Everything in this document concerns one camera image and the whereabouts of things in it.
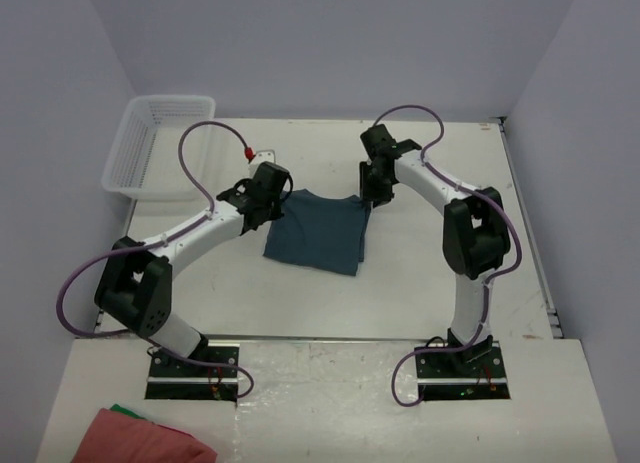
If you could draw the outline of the white plastic basket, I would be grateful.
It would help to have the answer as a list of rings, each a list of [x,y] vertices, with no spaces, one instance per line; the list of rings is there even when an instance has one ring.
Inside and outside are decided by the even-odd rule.
[[[140,201],[196,199],[198,191],[181,168],[178,145],[188,127],[213,119],[215,109],[215,100],[208,96],[132,99],[103,170],[103,189]]]

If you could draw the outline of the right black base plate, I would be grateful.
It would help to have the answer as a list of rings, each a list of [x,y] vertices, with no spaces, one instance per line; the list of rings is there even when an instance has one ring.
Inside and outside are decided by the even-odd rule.
[[[456,367],[456,354],[415,358],[418,396],[422,402],[509,400],[506,368],[498,343],[473,361]]]

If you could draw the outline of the blue-grey t shirt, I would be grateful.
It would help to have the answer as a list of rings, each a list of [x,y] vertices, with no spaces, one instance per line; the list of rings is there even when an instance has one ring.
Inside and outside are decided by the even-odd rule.
[[[270,226],[265,258],[343,276],[357,274],[364,262],[369,204],[357,195],[330,199],[301,189],[282,210],[284,216]]]

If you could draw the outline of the folded green t shirt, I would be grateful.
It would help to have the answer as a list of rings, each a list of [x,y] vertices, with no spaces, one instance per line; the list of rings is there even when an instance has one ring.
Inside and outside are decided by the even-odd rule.
[[[138,413],[132,411],[131,409],[126,408],[124,406],[121,406],[119,404],[113,404],[109,408],[109,410],[111,412],[119,413],[119,414],[122,414],[122,415],[127,416],[127,417],[132,418],[132,419],[147,421],[147,418],[145,418],[145,417],[139,415]]]

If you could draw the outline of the folded pink t shirt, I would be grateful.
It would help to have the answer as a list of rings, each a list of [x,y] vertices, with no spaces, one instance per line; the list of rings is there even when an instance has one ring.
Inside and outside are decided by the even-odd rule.
[[[190,434],[101,409],[72,462],[216,462],[218,453]]]

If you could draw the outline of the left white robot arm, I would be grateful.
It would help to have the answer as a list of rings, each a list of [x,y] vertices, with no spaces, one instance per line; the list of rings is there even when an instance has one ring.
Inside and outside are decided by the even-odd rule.
[[[94,302],[139,338],[176,359],[193,359],[207,339],[172,312],[174,279],[216,246],[280,218],[288,196],[284,188],[292,186],[288,170],[263,162],[251,178],[169,232],[142,242],[121,238],[107,259]]]

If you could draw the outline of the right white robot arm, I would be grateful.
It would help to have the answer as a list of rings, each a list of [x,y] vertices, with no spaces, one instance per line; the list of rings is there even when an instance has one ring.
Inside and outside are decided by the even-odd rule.
[[[396,141],[383,124],[360,136],[368,160],[359,164],[361,199],[371,207],[394,198],[400,184],[414,190],[443,217],[442,251],[456,274],[454,317],[446,353],[464,362],[490,350],[488,323],[491,280],[499,274],[511,239],[502,198],[492,187],[479,189],[433,166],[412,140]]]

